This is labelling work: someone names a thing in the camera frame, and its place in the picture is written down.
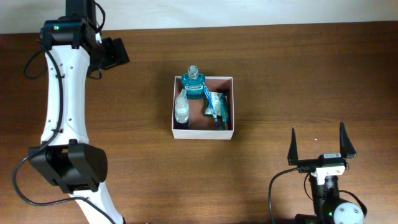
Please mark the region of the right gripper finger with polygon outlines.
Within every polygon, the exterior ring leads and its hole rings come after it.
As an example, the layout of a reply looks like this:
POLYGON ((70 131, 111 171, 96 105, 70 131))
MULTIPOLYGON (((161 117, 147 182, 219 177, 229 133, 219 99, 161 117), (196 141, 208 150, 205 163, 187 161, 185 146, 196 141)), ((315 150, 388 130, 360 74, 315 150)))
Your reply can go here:
POLYGON ((287 160, 290 166, 296 166, 299 161, 298 150, 297 150, 297 140, 295 129, 292 128, 291 142, 287 155, 287 160))
POLYGON ((357 156, 357 152, 346 132, 344 122, 340 123, 340 154, 345 159, 352 159, 357 156))

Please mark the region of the blue mouthwash bottle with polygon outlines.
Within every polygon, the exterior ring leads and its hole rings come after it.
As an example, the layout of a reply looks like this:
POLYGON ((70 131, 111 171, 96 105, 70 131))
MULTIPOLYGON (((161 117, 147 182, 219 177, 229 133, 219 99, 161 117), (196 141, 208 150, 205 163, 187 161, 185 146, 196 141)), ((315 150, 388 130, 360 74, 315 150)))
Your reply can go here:
POLYGON ((205 75, 199 72, 198 67, 195 65, 189 66, 187 73, 182 75, 182 85, 187 92, 187 98, 190 100, 204 98, 205 82, 205 75))

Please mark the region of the clear pump soap bottle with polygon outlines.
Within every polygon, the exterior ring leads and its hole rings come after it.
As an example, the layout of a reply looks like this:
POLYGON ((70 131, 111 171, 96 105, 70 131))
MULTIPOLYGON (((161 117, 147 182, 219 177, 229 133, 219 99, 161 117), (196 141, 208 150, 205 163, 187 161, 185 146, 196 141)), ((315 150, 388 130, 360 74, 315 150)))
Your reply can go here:
POLYGON ((178 97, 175 99, 174 125, 175 129, 189 129, 190 106, 187 99, 186 89, 182 89, 178 97))

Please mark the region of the green white soap packet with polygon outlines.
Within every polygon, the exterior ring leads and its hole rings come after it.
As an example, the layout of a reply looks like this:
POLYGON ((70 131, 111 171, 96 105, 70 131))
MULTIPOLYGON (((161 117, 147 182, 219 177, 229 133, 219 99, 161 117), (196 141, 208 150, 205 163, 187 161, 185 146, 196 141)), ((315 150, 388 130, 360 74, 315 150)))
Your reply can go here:
MULTIPOLYGON (((221 105, 222 105, 222 97, 224 97, 224 94, 222 93, 218 93, 218 92, 210 92, 210 98, 211 98, 211 102, 212 105, 216 111, 216 115, 217 116, 221 116, 221 105)), ((208 98, 206 98, 206 108, 205 108, 205 116, 213 116, 212 112, 211 112, 211 106, 210 103, 208 101, 208 98)))

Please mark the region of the blue white toothbrush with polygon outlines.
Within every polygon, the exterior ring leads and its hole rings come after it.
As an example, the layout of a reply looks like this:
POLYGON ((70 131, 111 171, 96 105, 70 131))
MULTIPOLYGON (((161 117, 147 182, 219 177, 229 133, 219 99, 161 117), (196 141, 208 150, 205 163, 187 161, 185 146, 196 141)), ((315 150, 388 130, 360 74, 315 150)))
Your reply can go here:
POLYGON ((208 101, 209 101, 209 103, 210 103, 210 106, 211 106, 211 112, 212 112, 212 114, 213 114, 213 118, 214 118, 214 121, 215 121, 215 123, 216 123, 216 126, 217 126, 217 128, 219 129, 219 130, 222 130, 223 128, 222 128, 222 125, 220 124, 220 121, 219 121, 219 117, 220 116, 217 116, 216 115, 216 111, 215 111, 215 109, 214 109, 214 107, 213 107, 213 105, 212 105, 212 102, 211 102, 211 98, 210 98, 210 90, 208 89, 208 87, 207 86, 204 86, 204 93, 205 93, 205 96, 206 96, 206 98, 208 98, 208 101))

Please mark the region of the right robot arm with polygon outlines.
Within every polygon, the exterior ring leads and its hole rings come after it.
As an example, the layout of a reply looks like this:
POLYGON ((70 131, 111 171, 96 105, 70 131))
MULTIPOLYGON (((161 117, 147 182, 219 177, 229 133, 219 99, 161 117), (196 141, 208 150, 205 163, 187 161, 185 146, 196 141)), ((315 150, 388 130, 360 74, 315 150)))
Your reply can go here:
POLYGON ((295 223, 363 223, 367 208, 355 194, 347 191, 356 203, 340 197, 338 177, 349 169, 348 159, 357 156, 344 126, 340 123, 340 151, 333 154, 322 154, 316 159, 300 160, 298 157, 295 130, 292 137, 287 160, 299 173, 307 174, 310 181, 313 202, 313 215, 297 214, 295 223))

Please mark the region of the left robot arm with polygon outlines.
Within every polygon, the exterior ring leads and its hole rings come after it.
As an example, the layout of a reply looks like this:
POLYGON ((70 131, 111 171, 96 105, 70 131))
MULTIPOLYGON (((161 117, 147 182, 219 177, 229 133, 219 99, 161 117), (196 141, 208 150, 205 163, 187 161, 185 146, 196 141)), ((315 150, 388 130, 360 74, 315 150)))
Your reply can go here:
POLYGON ((40 145, 27 160, 90 223, 124 223, 106 187, 106 153, 89 144, 85 125, 85 83, 93 72, 128 63, 121 39, 102 38, 95 1, 67 1, 65 15, 44 23, 40 51, 47 61, 47 117, 40 145))

